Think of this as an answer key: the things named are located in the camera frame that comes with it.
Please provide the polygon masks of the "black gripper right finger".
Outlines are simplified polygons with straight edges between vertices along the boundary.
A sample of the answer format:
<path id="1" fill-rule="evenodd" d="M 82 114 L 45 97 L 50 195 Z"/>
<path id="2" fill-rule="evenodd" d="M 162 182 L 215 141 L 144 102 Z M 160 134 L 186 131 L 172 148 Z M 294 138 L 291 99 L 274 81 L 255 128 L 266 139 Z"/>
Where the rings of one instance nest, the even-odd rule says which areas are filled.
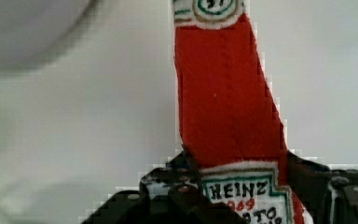
<path id="1" fill-rule="evenodd" d="M 288 184 L 314 224 L 358 224 L 358 170 L 326 165 L 287 153 Z"/>

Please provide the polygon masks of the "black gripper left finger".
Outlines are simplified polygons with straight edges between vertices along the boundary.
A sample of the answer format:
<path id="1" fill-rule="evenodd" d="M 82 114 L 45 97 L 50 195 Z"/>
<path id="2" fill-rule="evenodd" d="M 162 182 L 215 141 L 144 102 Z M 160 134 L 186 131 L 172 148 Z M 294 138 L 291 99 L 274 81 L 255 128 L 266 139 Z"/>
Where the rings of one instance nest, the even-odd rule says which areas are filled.
<path id="1" fill-rule="evenodd" d="M 201 175 L 185 146 L 164 166 L 144 175 L 137 190 L 110 196 L 81 224 L 245 224 L 223 203 L 204 196 Z"/>

